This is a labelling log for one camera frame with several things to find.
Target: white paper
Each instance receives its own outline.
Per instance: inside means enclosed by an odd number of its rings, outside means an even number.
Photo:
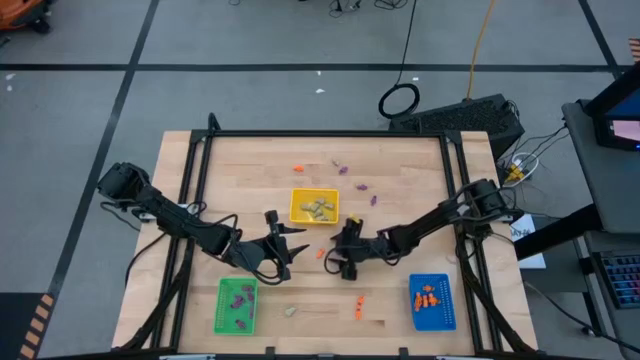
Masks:
[[[536,231],[536,227],[533,225],[533,218],[531,215],[525,214],[518,221],[511,224],[511,239],[514,242],[522,239],[526,235]],[[518,262],[520,269],[546,269],[547,264],[544,262],[544,256],[542,254],[533,255]]]

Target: computer monitor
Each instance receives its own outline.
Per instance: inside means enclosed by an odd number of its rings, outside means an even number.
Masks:
[[[640,63],[585,106],[598,144],[640,151]]]

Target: floor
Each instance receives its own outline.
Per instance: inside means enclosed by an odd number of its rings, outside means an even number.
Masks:
[[[225,129],[387,128],[376,104],[397,77],[411,6],[384,11],[365,0],[332,18],[329,2],[60,0],[52,33],[8,34],[0,188],[13,205],[0,218],[0,292],[56,295],[41,356],[111,345],[136,233],[97,206],[105,166],[130,161],[153,173],[162,133],[202,128],[210,111]],[[463,98],[488,4],[418,2],[403,81],[420,88],[419,110]],[[593,97],[632,64],[639,12],[636,0],[498,1],[473,97],[514,100],[525,137],[555,131],[563,103]],[[391,101],[391,111],[407,105]],[[570,139],[542,164],[518,191],[520,207],[560,216],[591,202]],[[587,318],[581,296],[553,296]],[[529,294],[529,304],[541,349],[620,358],[544,299]]]

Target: wooden table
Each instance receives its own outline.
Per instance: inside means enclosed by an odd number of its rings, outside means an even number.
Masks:
[[[153,177],[153,185],[174,201],[178,198],[188,138],[189,132],[165,133]],[[471,181],[495,179],[487,135],[463,133],[463,140]],[[291,189],[310,187],[340,191],[340,223],[307,226],[305,233],[287,236],[289,248],[311,246],[290,266],[290,281],[275,287],[260,287],[256,331],[252,337],[216,336],[212,331],[219,279],[250,275],[196,250],[180,352],[264,353],[265,347],[275,346],[279,354],[391,355],[397,354],[399,347],[407,347],[412,355],[473,353],[451,226],[423,239],[396,267],[380,260],[358,264],[355,282],[325,273],[322,260],[316,259],[318,249],[332,247],[329,238],[340,232],[349,213],[364,219],[362,236],[373,237],[375,230],[409,223],[447,198],[437,139],[225,137],[214,139],[212,151],[204,195],[208,204],[202,215],[205,221],[237,213],[243,239],[254,239],[266,235],[263,213],[275,209],[282,222],[295,227],[288,221]],[[450,154],[456,186],[459,186],[452,146]],[[200,156],[195,164],[200,163]],[[348,174],[338,175],[331,159],[348,165]],[[296,164],[305,166],[304,173],[292,170]],[[191,196],[195,193],[198,166],[195,171]],[[366,184],[369,190],[358,191],[355,184]],[[378,196],[375,207],[369,204],[373,195]],[[494,224],[493,227],[497,233],[510,235],[507,225]],[[143,225],[136,251],[159,234],[155,224]],[[168,240],[160,242],[133,267],[114,346],[126,342],[155,306],[168,244]],[[524,341],[537,347],[513,246],[490,237],[484,242],[484,249],[496,305]],[[272,269],[270,266],[265,265],[265,269]],[[414,330],[408,294],[408,277],[412,273],[449,274],[456,331],[418,333]],[[358,321],[355,306],[359,295],[366,299],[363,319]],[[285,309],[291,306],[297,311],[292,317],[286,317]],[[167,312],[162,345],[169,343],[173,314],[173,309]],[[483,342],[490,349],[486,314],[479,302],[478,314]]]

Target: yellow tray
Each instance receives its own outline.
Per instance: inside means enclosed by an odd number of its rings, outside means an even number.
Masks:
[[[333,210],[322,208],[324,215],[329,221],[317,221],[313,218],[313,213],[302,210],[301,204],[313,204],[316,199],[324,198],[327,204],[334,204]],[[337,224],[340,209],[340,193],[336,189],[305,189],[296,188],[291,191],[291,208],[289,209],[289,220],[298,224]]]

